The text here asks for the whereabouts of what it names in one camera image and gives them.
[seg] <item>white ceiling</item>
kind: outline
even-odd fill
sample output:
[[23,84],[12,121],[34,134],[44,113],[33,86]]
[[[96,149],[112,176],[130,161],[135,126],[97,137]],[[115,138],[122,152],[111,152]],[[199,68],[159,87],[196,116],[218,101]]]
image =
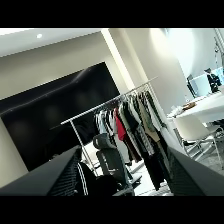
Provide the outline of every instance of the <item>white ceiling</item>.
[[0,28],[0,57],[99,32],[102,28]]

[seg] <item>table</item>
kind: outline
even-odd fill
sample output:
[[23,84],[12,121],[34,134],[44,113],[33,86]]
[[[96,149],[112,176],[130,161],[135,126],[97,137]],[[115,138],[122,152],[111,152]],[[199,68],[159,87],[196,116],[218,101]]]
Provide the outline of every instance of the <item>table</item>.
[[196,116],[202,123],[224,119],[224,94],[218,92],[200,101],[196,101],[195,107],[186,110],[178,115],[177,118],[190,114]]

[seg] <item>garment rack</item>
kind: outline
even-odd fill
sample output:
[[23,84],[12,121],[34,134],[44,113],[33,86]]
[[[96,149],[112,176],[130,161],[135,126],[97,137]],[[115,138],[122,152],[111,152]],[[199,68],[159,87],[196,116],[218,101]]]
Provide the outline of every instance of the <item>garment rack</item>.
[[92,112],[92,111],[95,111],[96,109],[98,109],[98,108],[100,108],[100,107],[102,107],[102,106],[104,106],[104,105],[106,105],[106,104],[108,104],[108,103],[110,103],[110,102],[112,102],[112,101],[114,101],[114,100],[117,100],[117,99],[119,99],[119,98],[122,97],[122,96],[126,96],[127,94],[129,94],[129,93],[131,93],[131,92],[133,92],[133,91],[135,91],[135,90],[137,90],[137,89],[139,89],[139,88],[141,88],[141,87],[143,87],[143,86],[145,86],[145,85],[148,85],[151,81],[153,81],[153,80],[155,80],[155,79],[157,79],[157,78],[158,78],[158,76],[155,76],[154,78],[150,79],[149,81],[143,83],[142,85],[140,85],[140,86],[138,86],[138,87],[136,87],[136,88],[134,88],[134,89],[131,89],[130,91],[128,91],[128,92],[126,92],[126,93],[120,94],[119,96],[116,96],[116,97],[114,97],[113,99],[108,100],[108,101],[105,102],[105,103],[102,103],[102,104],[100,104],[100,105],[98,105],[98,106],[96,106],[96,107],[91,108],[90,110],[87,110],[87,111],[85,111],[85,112],[83,112],[83,113],[81,113],[81,114],[79,114],[79,115],[76,115],[76,116],[74,116],[74,117],[72,117],[72,118],[69,118],[68,120],[65,120],[65,121],[61,122],[61,125],[64,125],[64,124],[66,124],[66,123],[68,123],[68,122],[71,123],[72,128],[73,128],[73,130],[74,130],[74,132],[75,132],[75,134],[76,134],[76,136],[77,136],[77,138],[78,138],[78,140],[79,140],[79,142],[80,142],[80,144],[81,144],[81,146],[82,146],[82,150],[83,150],[84,157],[85,157],[85,159],[87,160],[87,162],[92,166],[93,171],[94,171],[94,173],[96,174],[96,176],[98,176],[97,171],[96,171],[96,169],[95,169],[95,167],[94,167],[94,165],[93,165],[93,163],[92,163],[92,161],[91,161],[91,159],[90,159],[90,157],[89,157],[89,155],[88,155],[88,153],[87,153],[87,151],[86,151],[86,148],[85,148],[85,146],[84,146],[84,144],[83,144],[83,142],[82,142],[82,140],[81,140],[81,138],[80,138],[80,135],[79,135],[79,133],[78,133],[78,131],[77,131],[77,129],[76,129],[74,123],[73,123],[73,120],[75,120],[75,119],[77,119],[77,118],[79,118],[79,117],[81,117],[81,116],[83,116],[83,115],[85,115],[85,114],[88,114],[88,113],[90,113],[90,112]]

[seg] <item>chair backrest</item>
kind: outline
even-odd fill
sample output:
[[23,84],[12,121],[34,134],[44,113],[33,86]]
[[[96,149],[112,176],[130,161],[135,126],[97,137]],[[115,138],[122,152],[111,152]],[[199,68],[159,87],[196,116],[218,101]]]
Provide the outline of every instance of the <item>chair backrest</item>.
[[128,173],[119,150],[110,143],[107,133],[93,138],[93,145],[99,149],[96,152],[104,175],[112,175],[122,186],[129,186]]
[[195,141],[209,135],[208,129],[194,115],[173,119],[180,136],[187,141]]

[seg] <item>person sitting at table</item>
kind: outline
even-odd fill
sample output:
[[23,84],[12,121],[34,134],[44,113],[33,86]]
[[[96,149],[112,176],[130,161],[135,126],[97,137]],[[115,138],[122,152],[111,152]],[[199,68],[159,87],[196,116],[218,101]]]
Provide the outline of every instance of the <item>person sitting at table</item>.
[[221,86],[221,81],[217,75],[212,74],[212,71],[210,68],[204,70],[207,73],[208,82],[210,84],[212,93],[218,92],[218,86]]

